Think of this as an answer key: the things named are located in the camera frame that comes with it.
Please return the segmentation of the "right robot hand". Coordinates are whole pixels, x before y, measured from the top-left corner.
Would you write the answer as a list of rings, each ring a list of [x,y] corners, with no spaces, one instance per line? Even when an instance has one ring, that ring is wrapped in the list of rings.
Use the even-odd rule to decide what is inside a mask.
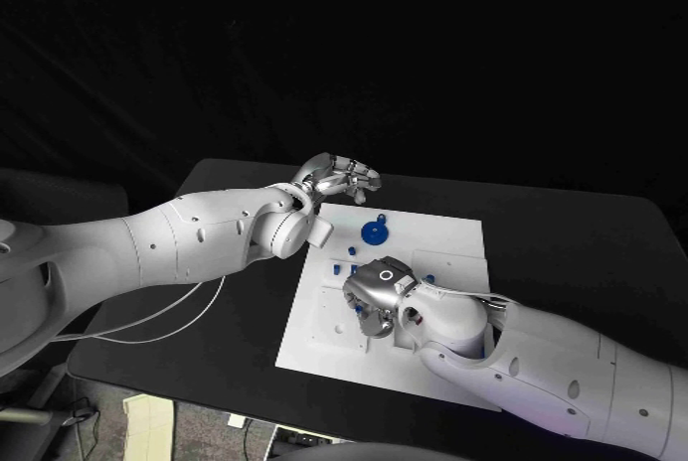
[[[343,298],[366,337],[379,339],[391,334],[398,306],[417,285],[409,266],[391,256],[356,268],[343,283]]]

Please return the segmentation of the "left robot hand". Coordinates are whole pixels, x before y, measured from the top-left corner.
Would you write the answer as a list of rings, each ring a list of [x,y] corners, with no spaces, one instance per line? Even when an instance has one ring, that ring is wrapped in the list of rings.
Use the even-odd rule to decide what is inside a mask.
[[[337,194],[347,195],[362,205],[365,191],[375,192],[380,188],[380,176],[359,161],[324,152],[304,163],[292,184],[307,193],[316,206]]]

